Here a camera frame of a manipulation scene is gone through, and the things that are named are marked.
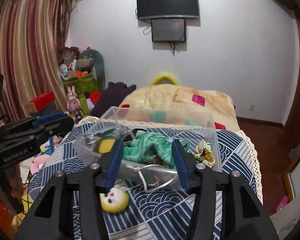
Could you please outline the left hand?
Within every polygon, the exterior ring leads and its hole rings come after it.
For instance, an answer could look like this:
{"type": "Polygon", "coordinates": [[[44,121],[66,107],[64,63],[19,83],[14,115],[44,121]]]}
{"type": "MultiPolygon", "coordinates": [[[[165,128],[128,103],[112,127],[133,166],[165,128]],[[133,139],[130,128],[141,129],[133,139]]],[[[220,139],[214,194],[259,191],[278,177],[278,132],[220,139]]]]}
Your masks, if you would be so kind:
{"type": "Polygon", "coordinates": [[[11,196],[21,200],[24,194],[24,187],[20,173],[20,164],[9,167],[5,170],[5,174],[11,187],[11,196]]]}

